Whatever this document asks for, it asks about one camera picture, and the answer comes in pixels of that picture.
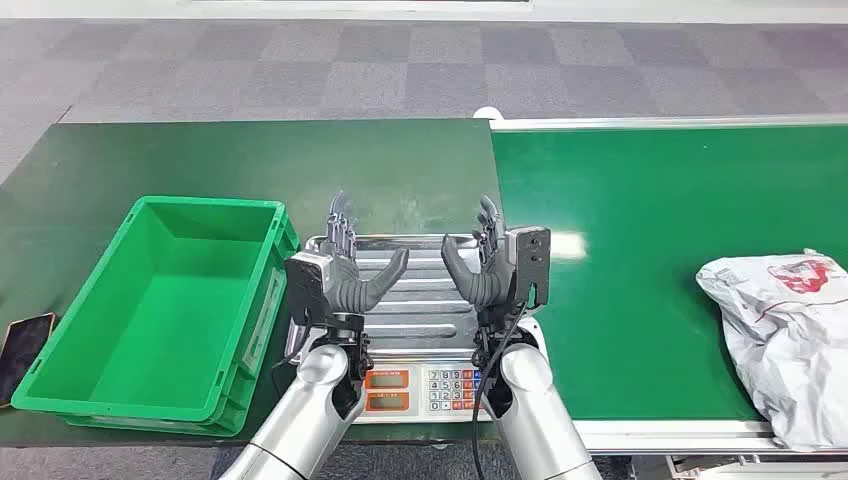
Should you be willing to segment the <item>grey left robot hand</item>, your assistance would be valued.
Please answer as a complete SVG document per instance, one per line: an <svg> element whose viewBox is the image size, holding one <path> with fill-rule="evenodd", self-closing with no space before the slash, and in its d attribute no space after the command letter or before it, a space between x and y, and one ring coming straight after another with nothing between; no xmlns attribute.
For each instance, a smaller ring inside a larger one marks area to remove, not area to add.
<svg viewBox="0 0 848 480"><path fill-rule="evenodd" d="M339 191L330 203L327 237L319 248L331 260L325 274L325 297L334 313L364 314L372 310L406 272L409 250L394 251L373 278L363 280L356 263L356 233L351 201Z"/></svg>

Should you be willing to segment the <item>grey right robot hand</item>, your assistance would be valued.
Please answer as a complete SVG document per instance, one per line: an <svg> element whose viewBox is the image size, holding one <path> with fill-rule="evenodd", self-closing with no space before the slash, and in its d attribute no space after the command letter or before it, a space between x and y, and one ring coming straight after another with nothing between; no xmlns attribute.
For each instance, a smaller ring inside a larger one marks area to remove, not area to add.
<svg viewBox="0 0 848 480"><path fill-rule="evenodd" d="M502 215L487 195L481 196L480 207L477 219L482 230L473 234L481 255L481 270L475 273L469 269L450 235L443 237L441 246L444 265L460 296L478 309L506 301L514 271L506 255L506 230Z"/></svg>

